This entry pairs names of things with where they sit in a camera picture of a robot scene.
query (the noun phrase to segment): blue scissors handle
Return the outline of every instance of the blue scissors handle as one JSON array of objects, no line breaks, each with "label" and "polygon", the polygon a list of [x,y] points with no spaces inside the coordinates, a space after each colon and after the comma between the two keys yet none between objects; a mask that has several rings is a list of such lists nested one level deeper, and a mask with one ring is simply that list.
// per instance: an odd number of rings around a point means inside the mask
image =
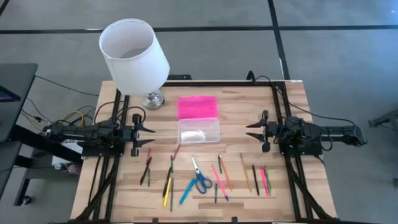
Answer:
[{"label": "blue scissors handle", "polygon": [[201,194],[205,194],[207,192],[207,189],[209,189],[213,186],[213,183],[209,178],[206,178],[200,172],[199,174],[197,174],[197,180],[195,182],[195,185]]}]

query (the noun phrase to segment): scissors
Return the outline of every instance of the scissors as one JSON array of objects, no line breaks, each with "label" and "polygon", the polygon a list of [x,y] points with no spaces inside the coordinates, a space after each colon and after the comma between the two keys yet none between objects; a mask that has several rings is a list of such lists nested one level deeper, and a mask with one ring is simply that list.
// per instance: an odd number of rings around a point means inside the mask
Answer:
[{"label": "scissors", "polygon": [[203,176],[203,174],[199,171],[198,165],[197,165],[195,159],[193,158],[193,156],[192,156],[192,162],[193,162],[193,166],[195,167],[195,172],[197,173],[197,179],[195,181],[195,185],[201,194],[205,194],[207,192],[207,189],[209,189],[209,188],[211,188],[211,186],[213,186],[213,183],[209,178],[206,178],[205,176]]}]

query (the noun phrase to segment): pink lid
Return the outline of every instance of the pink lid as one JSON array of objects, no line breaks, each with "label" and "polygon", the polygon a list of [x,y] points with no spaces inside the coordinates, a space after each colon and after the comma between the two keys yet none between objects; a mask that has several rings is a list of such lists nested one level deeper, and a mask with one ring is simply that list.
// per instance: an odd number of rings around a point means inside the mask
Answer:
[{"label": "pink lid", "polygon": [[178,119],[216,118],[218,116],[215,96],[190,96],[179,98]]}]

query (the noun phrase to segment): white lampshade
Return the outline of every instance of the white lampshade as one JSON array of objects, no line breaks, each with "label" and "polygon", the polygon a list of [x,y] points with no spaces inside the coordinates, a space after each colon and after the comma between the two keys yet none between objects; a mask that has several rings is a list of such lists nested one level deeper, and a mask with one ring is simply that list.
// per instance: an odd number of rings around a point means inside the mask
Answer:
[{"label": "white lampshade", "polygon": [[142,20],[109,25],[99,37],[99,48],[123,95],[152,93],[167,80],[170,65],[153,28]]}]

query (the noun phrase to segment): wooden tabletop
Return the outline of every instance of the wooden tabletop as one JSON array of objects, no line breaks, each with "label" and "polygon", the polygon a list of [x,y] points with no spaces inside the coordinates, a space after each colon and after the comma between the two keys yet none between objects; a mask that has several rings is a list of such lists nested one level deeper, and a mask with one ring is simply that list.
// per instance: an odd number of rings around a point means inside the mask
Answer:
[{"label": "wooden tabletop", "polygon": [[[305,110],[309,110],[303,83],[286,81],[289,101]],[[157,111],[148,111],[144,126],[156,133],[141,132],[141,139],[156,139],[146,144],[140,150],[140,156],[131,157],[131,144],[126,145],[122,156],[118,181],[113,203],[112,222],[151,222],[159,218],[160,222],[230,222],[231,217],[238,217],[240,222],[292,221],[294,212],[290,189],[285,168],[284,157],[279,153],[279,147],[271,144],[271,151],[262,153],[261,143],[247,136],[246,132],[261,133],[261,129],[247,129],[246,125],[258,122],[263,110],[269,111],[269,121],[276,120],[274,100],[270,87],[162,87],[165,95],[165,105]],[[99,94],[98,105],[114,101],[116,85],[114,82],[103,82]],[[177,148],[177,100],[180,97],[193,95],[213,95],[218,99],[218,119],[220,121],[221,141],[215,144],[194,144],[181,146],[174,160],[174,207],[163,208],[162,191],[167,171],[170,167],[170,155]],[[132,97],[129,106],[142,106],[142,98]],[[101,109],[97,121],[108,119],[112,113],[112,105]],[[132,125],[131,116],[138,111],[127,113],[127,125]],[[306,114],[292,107],[292,114],[312,121]],[[146,180],[142,186],[139,180],[145,169],[147,152],[151,148],[152,162],[151,184]],[[250,192],[246,183],[241,159],[242,153],[245,168],[253,190]],[[198,167],[204,176],[217,183],[211,169],[213,164],[218,170],[217,155],[221,154],[226,170],[231,179],[232,190],[228,188],[225,174],[220,175],[224,188],[229,196],[227,202],[218,188],[218,201],[214,203],[214,187],[201,194],[193,186],[183,205],[178,202],[188,184],[195,177],[191,155],[195,156]],[[85,159],[80,175],[71,218],[75,218],[87,206],[88,194],[97,158]],[[330,193],[328,179],[323,164],[313,156],[302,156],[305,176],[309,191],[317,202],[331,216],[336,216]],[[260,196],[254,188],[252,164],[256,167],[257,181],[260,186]],[[260,167],[266,165],[272,184],[272,195],[266,197],[261,180]],[[301,214],[305,217],[302,194],[298,190]],[[105,203],[101,204],[100,218],[104,217]]]}]

